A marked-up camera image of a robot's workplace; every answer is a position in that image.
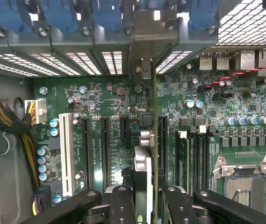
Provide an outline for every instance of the blue latch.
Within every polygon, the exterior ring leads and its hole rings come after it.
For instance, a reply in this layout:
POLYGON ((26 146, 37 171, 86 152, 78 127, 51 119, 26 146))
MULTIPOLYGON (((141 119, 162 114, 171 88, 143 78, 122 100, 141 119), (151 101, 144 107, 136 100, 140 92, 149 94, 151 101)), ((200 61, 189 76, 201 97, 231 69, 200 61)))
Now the blue latch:
POLYGON ((215 21, 219 0, 187 0, 189 8, 189 27, 192 30, 205 30, 215 21))
POLYGON ((18 35, 30 33, 31 18, 25 7, 24 0, 0 0, 0 25, 18 35))
POLYGON ((46 21, 62 33, 78 30, 79 23, 73 0, 42 0, 46 21))
POLYGON ((120 0, 92 0, 93 18, 96 24, 105 29, 106 33, 115 32, 122 27, 120 0))

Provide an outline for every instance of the pcie x16 slot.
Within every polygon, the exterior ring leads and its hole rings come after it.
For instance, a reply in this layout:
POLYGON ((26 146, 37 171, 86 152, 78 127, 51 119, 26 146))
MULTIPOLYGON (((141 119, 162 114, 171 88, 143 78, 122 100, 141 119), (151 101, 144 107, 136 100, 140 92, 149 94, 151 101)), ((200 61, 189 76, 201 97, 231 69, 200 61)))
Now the pcie x16 slot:
POLYGON ((84 181, 86 189, 93 189, 94 185, 94 167, 93 167, 93 149, 91 139, 91 119, 82 119, 82 145, 84 156, 84 181))
POLYGON ((129 141, 129 116, 122 115, 119 118, 120 123, 120 140, 129 141))
POLYGON ((111 186, 111 132, 110 117, 101 117, 101 154, 104 191, 111 186))
POLYGON ((158 154, 159 168, 165 173, 165 180, 168 180, 168 120, 167 116, 158 117, 158 154))
POLYGON ((75 165, 72 136, 72 114, 59 115, 60 123, 60 147, 61 147, 61 171, 63 196, 72 196, 76 189, 75 165))

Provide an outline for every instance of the electrolytic capacitor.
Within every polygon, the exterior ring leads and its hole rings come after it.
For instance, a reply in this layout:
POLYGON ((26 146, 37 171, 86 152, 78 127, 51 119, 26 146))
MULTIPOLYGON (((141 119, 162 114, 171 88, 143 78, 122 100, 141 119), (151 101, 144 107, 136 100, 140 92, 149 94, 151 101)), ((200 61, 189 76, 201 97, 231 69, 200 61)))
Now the electrolytic capacitor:
POLYGON ((256 82, 256 85, 266 85, 266 78, 256 82))
POLYGON ((186 99, 184 102, 184 105, 186 108, 192 108, 192 107, 194 107, 194 101, 190 100, 190 99, 186 99))
POLYGON ((226 125, 234 125, 235 124, 235 119, 234 118, 225 118, 224 123, 226 125))
POLYGON ((84 175, 83 171, 80 170, 79 172, 76 173, 75 179, 76 180, 81 179, 83 177, 83 175, 84 175))
POLYGON ((257 125, 259 123, 259 119, 257 117, 248 117, 247 123, 249 125, 257 125))
POLYGON ((45 181, 46 179, 48 179, 49 176, 50 176, 50 172, 46 171, 45 173, 42 173, 42 174, 39 175, 39 179, 41 181, 45 181))
POLYGON ((236 125, 244 125, 245 124, 245 118, 238 117, 236 118, 236 125))
POLYGON ((203 107, 203 101, 200 99, 194 100, 194 104, 197 108, 202 108, 203 107))
POLYGON ((45 164, 43 164, 43 165, 40 165, 39 167, 38 167, 38 171, 40 172, 40 173, 45 173, 47 170, 49 170, 49 168, 50 168, 50 165, 49 165, 49 163, 45 163, 45 164))
POLYGON ((37 162, 38 164, 40 165, 44 165, 47 161, 49 161, 49 156, 48 155, 44 155, 44 156, 40 156, 38 159, 37 159, 37 162))
POLYGON ((63 196, 62 194, 55 194, 54 198, 53 198, 53 201, 58 204, 60 202, 62 202, 62 199, 63 199, 63 196))
POLYGON ((73 125, 80 125, 81 124, 81 120, 80 119, 74 119, 74 120, 72 120, 72 124, 73 125))
POLYGON ((73 113, 72 117, 75 118, 75 119, 81 118, 81 113, 80 112, 75 112, 75 113, 73 113))
POLYGON ((188 81, 188 85, 197 85, 197 84, 198 84, 197 78, 192 78, 191 80, 188 81))
POLYGON ((262 124, 262 125, 266 125, 266 117, 260 117, 259 118, 259 122, 262 124))
POLYGON ((74 96, 72 96, 72 97, 69 97, 68 99, 67 99, 67 102, 69 103, 69 104, 74 104, 75 102, 76 102, 76 98, 74 97, 74 96))
POLYGON ((38 150, 37 150, 37 154, 39 156, 43 156, 45 154, 48 154, 49 153, 49 148, 46 147, 46 146, 41 146, 38 150))
POLYGON ((59 119, 55 118, 50 120, 50 126, 51 127, 58 127, 59 126, 59 119))
POLYGON ((50 135, 53 136, 53 137, 56 137, 59 135, 59 128, 52 128, 50 130, 50 135))

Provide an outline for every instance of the yellow wire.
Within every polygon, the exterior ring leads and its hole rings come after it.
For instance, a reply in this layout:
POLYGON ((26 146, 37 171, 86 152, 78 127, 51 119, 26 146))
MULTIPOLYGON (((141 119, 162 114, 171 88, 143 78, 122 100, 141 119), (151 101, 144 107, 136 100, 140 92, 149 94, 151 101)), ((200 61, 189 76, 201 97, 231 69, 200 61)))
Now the yellow wire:
POLYGON ((32 204, 32 210, 33 210, 33 215, 37 216, 37 211, 36 211, 36 205, 35 205, 35 201, 32 204))
POLYGON ((31 105, 29 107, 29 113, 31 113, 31 110, 32 110, 32 108, 33 108, 34 105, 35 105, 35 102, 31 102, 31 105))

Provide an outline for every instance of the purple wire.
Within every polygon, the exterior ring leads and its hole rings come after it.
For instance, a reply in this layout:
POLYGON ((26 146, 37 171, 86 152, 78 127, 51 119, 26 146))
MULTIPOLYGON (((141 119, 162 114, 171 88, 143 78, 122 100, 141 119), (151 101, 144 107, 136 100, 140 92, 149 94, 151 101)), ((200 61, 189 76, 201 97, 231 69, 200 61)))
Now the purple wire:
POLYGON ((38 206, 37 206, 37 198, 36 197, 34 197, 34 202, 35 202, 36 211, 39 214, 40 211, 39 211, 38 206))

